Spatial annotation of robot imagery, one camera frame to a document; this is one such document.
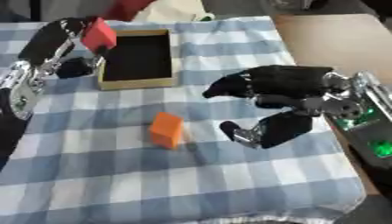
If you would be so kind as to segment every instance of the red cube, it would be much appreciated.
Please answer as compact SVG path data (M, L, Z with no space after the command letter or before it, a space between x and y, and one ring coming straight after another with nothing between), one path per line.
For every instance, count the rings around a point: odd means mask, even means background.
M116 32L100 17L91 24L81 39L81 43L93 53L99 46L106 46L107 49L115 47L116 41Z

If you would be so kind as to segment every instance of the robotic arm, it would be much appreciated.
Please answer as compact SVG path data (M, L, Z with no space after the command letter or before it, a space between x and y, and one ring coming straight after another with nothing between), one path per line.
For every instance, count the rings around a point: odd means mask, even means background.
M43 93L44 78L48 75L69 78L69 74L73 77L91 74L109 49L105 43L94 51L91 60L78 58L63 63L61 59L74 49L73 39L85 37L97 19L62 18L45 25L33 36L18 55L18 61L0 75L0 117L28 120ZM79 64L71 73L68 69L70 63Z
M359 73L349 79L330 67L259 66L217 80L203 95L249 98L261 109L291 108L262 119L252 129L229 121L220 125L232 141L268 149L312 130L313 117L361 117L366 109L362 94L374 78L369 75Z

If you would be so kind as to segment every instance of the table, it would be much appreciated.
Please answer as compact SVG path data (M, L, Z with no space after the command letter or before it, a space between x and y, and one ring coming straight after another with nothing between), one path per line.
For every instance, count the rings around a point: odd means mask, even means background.
M392 35L368 14L277 16L276 28L299 65L332 66L344 75L370 71L384 84L392 84ZM349 143L334 131L360 174L367 194L379 194L348 149Z
M243 99L201 97L225 74L294 63L269 17L111 25L170 29L180 85L101 92L94 76L49 80L0 173L0 222L330 223L363 201L361 181L323 118L289 143L251 150L228 141L219 124L251 127L277 111ZM39 26L0 26L0 67ZM87 54L80 45L73 51ZM160 111L185 120L178 151L148 139Z

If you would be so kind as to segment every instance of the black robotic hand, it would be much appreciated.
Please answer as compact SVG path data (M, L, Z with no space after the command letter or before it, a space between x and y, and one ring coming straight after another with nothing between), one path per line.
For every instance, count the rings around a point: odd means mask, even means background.
M292 111L262 119L253 129L241 129L229 121L220 125L232 141L252 148L261 145L267 149L312 129L312 116L297 112L306 111L304 99L321 98L331 89L325 77L332 71L331 67L317 66L259 66L217 80L203 96L256 98L258 108L293 108Z
M217 80L203 95L284 95L293 99L321 96L326 92L323 76L332 70L322 66L259 66Z

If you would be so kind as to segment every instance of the robotic hand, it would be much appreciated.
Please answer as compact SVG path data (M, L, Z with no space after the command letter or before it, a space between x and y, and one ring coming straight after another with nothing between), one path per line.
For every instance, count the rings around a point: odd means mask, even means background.
M69 78L69 74L91 74L104 54L104 43L91 60L77 58L62 63L60 60L74 49L72 39L84 37L97 17L62 18L42 27L0 75L0 117L26 121L32 115L45 86L44 78L57 74Z
M107 35L100 30L102 27L110 30L98 17L69 17L46 24L24 47L18 61L0 73L0 138L3 139L0 157L10 155L24 134L32 110L44 91L46 76L82 76L91 74L99 66L104 53L115 44L108 44L105 38L93 33L99 30ZM92 59L62 60L74 49L75 38L82 38L81 42L90 50L96 46Z
M242 129L234 122L220 125L232 141L268 149L309 132L312 118L323 113L344 119L360 117L364 110L361 81L359 75L348 79L330 67L259 66L217 80L203 96L255 99L261 109L290 107L288 112L262 119L253 129Z

